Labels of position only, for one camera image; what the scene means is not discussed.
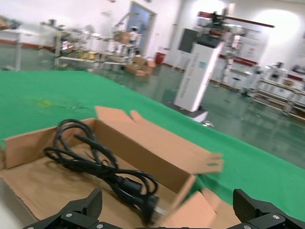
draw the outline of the industrial equipment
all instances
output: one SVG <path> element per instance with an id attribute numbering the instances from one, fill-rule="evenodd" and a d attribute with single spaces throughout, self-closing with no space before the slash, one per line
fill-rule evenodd
<path id="1" fill-rule="evenodd" d="M 228 58 L 220 83 L 226 80 L 233 57 L 238 53 L 238 40 L 243 29 L 241 26 L 226 23 L 225 17 L 229 8 L 224 9 L 221 16 L 214 13 L 212 20 L 198 33 L 176 99 L 174 103 L 166 103 L 167 106 L 197 122 L 204 121 L 208 114 L 200 104 L 220 52 L 226 44 Z"/>

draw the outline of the table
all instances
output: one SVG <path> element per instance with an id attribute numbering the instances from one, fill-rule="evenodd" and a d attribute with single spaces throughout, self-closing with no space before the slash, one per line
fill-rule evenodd
<path id="1" fill-rule="evenodd" d="M 223 172 L 197 175 L 192 191 L 207 187 L 231 204 L 233 189 L 242 188 L 305 221 L 305 170 L 203 127 L 115 82 L 85 72 L 0 72 L 0 85 L 1 139 L 55 126 L 63 119 L 95 117 L 96 105 L 126 112 L 134 109 L 151 122 L 224 155 Z"/>

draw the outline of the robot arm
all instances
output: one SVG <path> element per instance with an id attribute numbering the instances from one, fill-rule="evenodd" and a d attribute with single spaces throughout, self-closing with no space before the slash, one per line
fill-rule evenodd
<path id="1" fill-rule="evenodd" d="M 288 216 L 272 203 L 252 199 L 241 189 L 233 191 L 233 209 L 241 223 L 229 229 L 305 229 L 304 222 Z M 101 211 L 102 190 L 96 188 L 87 198 L 71 201 L 56 215 L 24 229 L 121 229 L 99 222 Z"/>

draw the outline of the cardboard box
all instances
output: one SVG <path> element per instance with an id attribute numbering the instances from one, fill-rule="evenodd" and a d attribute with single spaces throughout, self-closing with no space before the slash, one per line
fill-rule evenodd
<path id="1" fill-rule="evenodd" d="M 7 30 L 9 25 L 5 22 L 5 20 L 0 16 L 0 31 Z"/>
<path id="2" fill-rule="evenodd" d="M 96 107 L 96 112 L 98 119 L 84 122 L 94 130 L 98 141 L 113 151 L 121 168 L 136 168 L 158 180 L 158 206 L 168 214 L 184 200 L 195 181 L 194 174 L 222 170 L 220 154 L 176 136 L 136 111 L 128 116 L 122 110 Z M 0 175 L 33 216 L 44 219 L 54 215 L 69 201 L 87 197 L 95 187 L 101 187 L 100 221 L 125 229 L 143 227 L 138 214 L 121 203 L 101 179 L 72 172 L 44 157 L 43 149 L 52 145 L 55 130 L 53 127 L 5 139 L 7 170 Z M 64 139 L 75 152 L 84 154 L 88 147 L 74 138 L 79 132 L 71 129 Z"/>
<path id="3" fill-rule="evenodd" d="M 156 67 L 155 61 L 147 61 L 141 56 L 133 57 L 132 62 L 133 64 L 126 65 L 126 71 L 137 76 L 150 75 L 152 74 L 153 69 Z"/>
<path id="4" fill-rule="evenodd" d="M 114 40 L 122 44 L 128 44 L 130 41 L 130 34 L 129 32 L 118 31 L 114 36 Z"/>
<path id="5" fill-rule="evenodd" d="M 240 223 L 232 206 L 212 191 L 203 189 L 164 219 L 161 227 L 225 229 Z"/>
<path id="6" fill-rule="evenodd" d="M 146 72 L 147 75 L 151 75 L 153 72 L 153 69 L 156 67 L 156 62 L 155 61 L 147 61 L 144 66 L 144 71 Z"/>
<path id="7" fill-rule="evenodd" d="M 137 64 L 127 64 L 125 70 L 135 76 L 146 76 L 146 72 L 141 70 L 141 67 Z"/>

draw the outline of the gray floor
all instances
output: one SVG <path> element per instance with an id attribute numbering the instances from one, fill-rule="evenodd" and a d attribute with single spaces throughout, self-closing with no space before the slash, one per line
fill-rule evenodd
<path id="1" fill-rule="evenodd" d="M 12 64 L 14 50 L 0 46 L 0 66 Z M 90 64 L 61 62 L 60 68 L 53 67 L 50 53 L 42 58 L 36 50 L 23 50 L 22 70 L 88 70 Z M 111 79 L 131 90 L 158 102 L 173 100 L 180 84 L 182 73 L 162 65 L 150 77 L 136 77 L 114 67 L 95 70 L 95 74 Z M 224 88 L 216 89 L 211 83 L 203 98 L 202 106 L 209 110 L 208 120 L 214 129 L 236 137 L 255 147 L 265 150 L 297 166 L 305 168 L 305 124 L 283 116 L 279 111 L 253 103 L 235 92 Z"/>

